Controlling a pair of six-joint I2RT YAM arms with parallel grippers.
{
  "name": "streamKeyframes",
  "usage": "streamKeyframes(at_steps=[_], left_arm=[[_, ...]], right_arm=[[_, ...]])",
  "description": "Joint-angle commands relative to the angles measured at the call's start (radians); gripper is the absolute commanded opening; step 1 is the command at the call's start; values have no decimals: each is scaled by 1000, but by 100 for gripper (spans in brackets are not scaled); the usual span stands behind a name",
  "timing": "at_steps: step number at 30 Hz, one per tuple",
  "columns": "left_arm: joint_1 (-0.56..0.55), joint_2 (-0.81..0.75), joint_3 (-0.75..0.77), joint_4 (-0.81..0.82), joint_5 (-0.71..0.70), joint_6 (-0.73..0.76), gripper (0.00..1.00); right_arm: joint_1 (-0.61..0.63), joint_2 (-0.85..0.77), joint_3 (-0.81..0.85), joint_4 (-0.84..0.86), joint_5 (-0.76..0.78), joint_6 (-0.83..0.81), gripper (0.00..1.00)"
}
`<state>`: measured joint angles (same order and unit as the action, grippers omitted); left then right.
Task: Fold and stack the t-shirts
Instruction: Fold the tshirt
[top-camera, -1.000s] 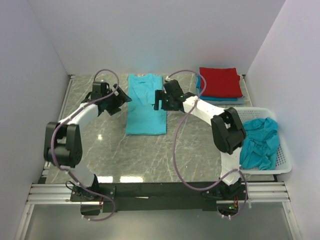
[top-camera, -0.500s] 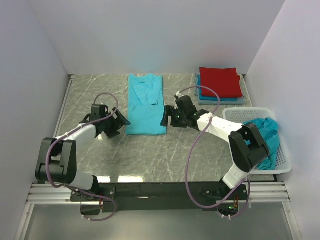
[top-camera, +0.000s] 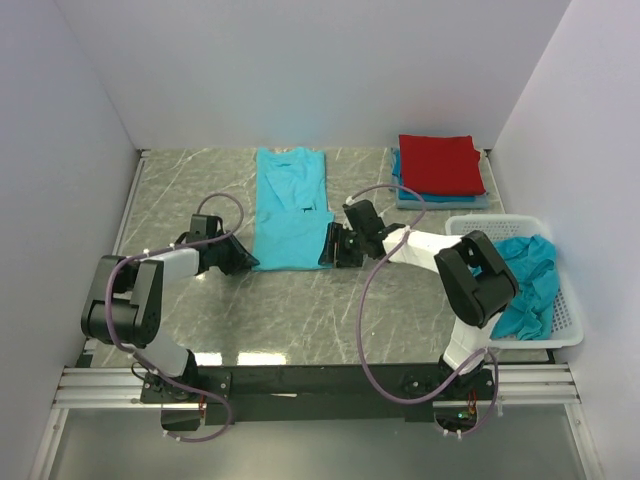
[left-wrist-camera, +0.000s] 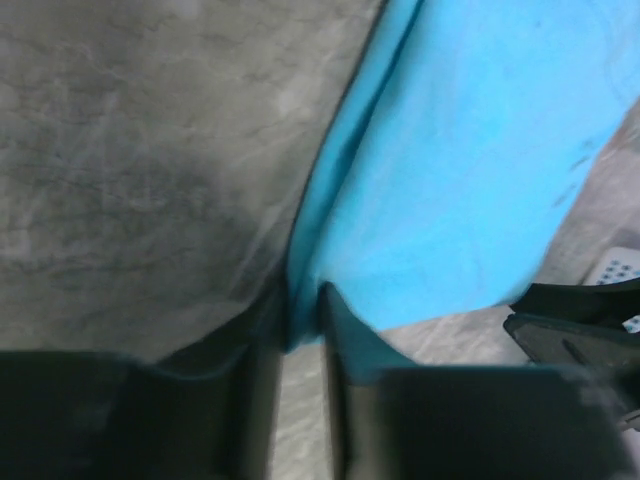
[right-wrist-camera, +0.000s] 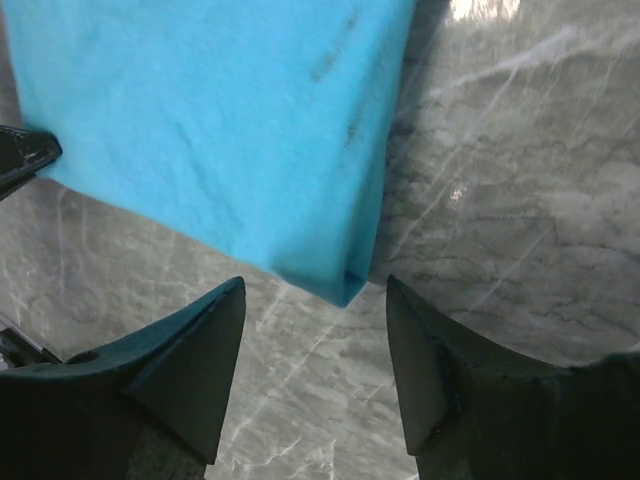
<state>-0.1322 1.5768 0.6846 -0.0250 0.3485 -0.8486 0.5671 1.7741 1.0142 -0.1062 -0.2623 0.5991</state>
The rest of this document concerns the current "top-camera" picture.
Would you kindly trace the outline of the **light blue t-shirt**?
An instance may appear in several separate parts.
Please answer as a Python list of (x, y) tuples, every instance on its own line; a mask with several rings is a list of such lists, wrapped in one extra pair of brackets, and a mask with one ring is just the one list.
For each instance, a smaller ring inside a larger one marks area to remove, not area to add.
[(256, 155), (256, 271), (317, 270), (327, 228), (334, 221), (322, 151), (294, 148)]

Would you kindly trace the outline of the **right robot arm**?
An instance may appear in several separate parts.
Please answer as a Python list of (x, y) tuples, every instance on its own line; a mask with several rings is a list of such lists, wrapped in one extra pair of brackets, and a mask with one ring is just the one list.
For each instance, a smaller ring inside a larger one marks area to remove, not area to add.
[(347, 222), (331, 222), (318, 263), (355, 268), (364, 259), (420, 267), (439, 275), (455, 323), (439, 374), (444, 395), (460, 399), (474, 386), (472, 371), (483, 362), (479, 351), (504, 310), (518, 294), (518, 282), (487, 235), (441, 235), (400, 223), (385, 224), (369, 200), (344, 207)]

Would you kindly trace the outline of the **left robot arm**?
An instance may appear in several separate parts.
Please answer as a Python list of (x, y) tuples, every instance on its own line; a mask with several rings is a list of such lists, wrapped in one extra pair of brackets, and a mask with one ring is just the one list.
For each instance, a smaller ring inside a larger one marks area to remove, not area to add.
[(82, 332), (104, 344), (116, 336), (146, 368), (166, 376), (164, 389), (173, 399), (189, 401), (199, 392), (198, 366), (193, 352), (160, 331), (164, 287), (211, 268), (235, 275), (258, 265), (220, 217), (194, 214), (189, 230), (166, 252), (131, 262), (101, 257), (81, 315)]

